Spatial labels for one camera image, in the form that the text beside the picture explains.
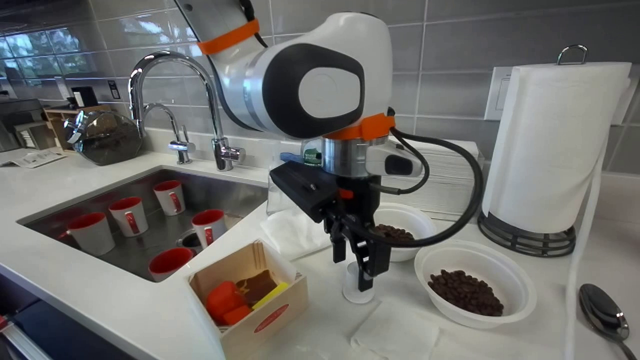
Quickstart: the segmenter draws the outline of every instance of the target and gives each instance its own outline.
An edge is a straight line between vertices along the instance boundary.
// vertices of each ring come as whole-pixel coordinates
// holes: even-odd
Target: white napkin
[[[297,206],[275,213],[260,223],[265,241],[291,261],[331,245],[322,223],[316,224]]]
[[[382,302],[351,338],[351,346],[378,359],[429,360],[440,328],[401,304]]]

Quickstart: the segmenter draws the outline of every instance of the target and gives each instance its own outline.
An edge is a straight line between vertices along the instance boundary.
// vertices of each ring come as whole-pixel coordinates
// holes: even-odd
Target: spoon
[[[579,291],[580,308],[587,321],[603,338],[617,344],[627,359],[636,360],[623,341],[629,337],[629,324],[622,310],[603,289],[584,284]]]

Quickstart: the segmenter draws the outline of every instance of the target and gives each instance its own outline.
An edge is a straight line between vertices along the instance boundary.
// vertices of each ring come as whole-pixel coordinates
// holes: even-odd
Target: chrome faucet
[[[192,142],[189,142],[189,134],[187,133],[187,127],[185,125],[182,125],[182,133],[184,134],[184,141],[181,141],[180,134],[178,133],[178,128],[175,125],[175,116],[173,115],[173,112],[169,110],[169,108],[167,108],[165,105],[158,104],[157,102],[148,104],[144,108],[144,111],[143,111],[144,115],[147,116],[147,114],[155,108],[162,109],[167,114],[167,116],[169,116],[169,121],[171,122],[171,129],[173,130],[173,134],[175,135],[175,140],[169,143],[169,149],[175,150],[178,152],[178,165],[190,164],[191,159],[189,159],[189,153],[196,151],[196,145]]]
[[[148,110],[150,110],[145,110],[146,107],[144,107],[144,100],[142,98],[142,84],[145,80],[145,76],[147,76],[149,70],[154,66],[159,63],[166,62],[177,62],[186,65],[198,74],[198,77],[202,80],[207,100],[209,101],[211,120],[213,121],[214,138],[211,140],[211,144],[213,146],[214,157],[216,158],[216,166],[220,171],[231,170],[233,168],[232,161],[242,162],[244,160],[245,151],[242,148],[229,146],[227,138],[222,133],[220,111],[218,109],[218,102],[213,82],[202,65],[189,56],[176,53],[175,51],[157,51],[142,58],[133,68],[129,78],[129,101],[131,102],[129,109],[131,111],[131,118],[138,126],[138,133],[141,137],[145,136],[144,118]],[[175,126],[173,129],[174,133],[177,135]]]

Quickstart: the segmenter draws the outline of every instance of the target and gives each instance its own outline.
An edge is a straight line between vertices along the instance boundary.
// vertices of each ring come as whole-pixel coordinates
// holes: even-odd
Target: white bowl
[[[484,245],[460,240],[445,240],[420,249],[415,257],[415,273],[432,303],[446,317],[464,326],[491,329],[504,323],[520,321],[536,307],[536,288],[529,276],[513,260]],[[467,275],[484,280],[504,305],[502,316],[483,316],[450,304],[433,291],[427,282],[430,275],[464,270]]]
[[[422,239],[435,235],[436,225],[427,214],[411,206],[383,202],[373,214],[376,224],[385,224],[404,229],[411,233],[414,238]],[[400,262],[413,259],[420,250],[417,248],[391,249],[391,261]]]

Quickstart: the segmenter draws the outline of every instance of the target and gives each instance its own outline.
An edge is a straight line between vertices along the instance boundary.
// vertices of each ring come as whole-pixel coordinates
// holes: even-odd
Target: wooden shelf
[[[53,130],[53,133],[56,135],[60,146],[62,147],[62,151],[66,152],[75,152],[73,145],[67,142],[65,138],[65,121],[68,119],[73,119],[76,115],[81,111],[91,112],[91,111],[111,111],[111,108],[108,105],[98,105],[98,106],[90,106],[87,108],[79,108],[75,110],[71,109],[55,109],[55,108],[47,108],[44,110],[45,115],[47,115],[47,119],[49,122],[47,123],[47,127]]]

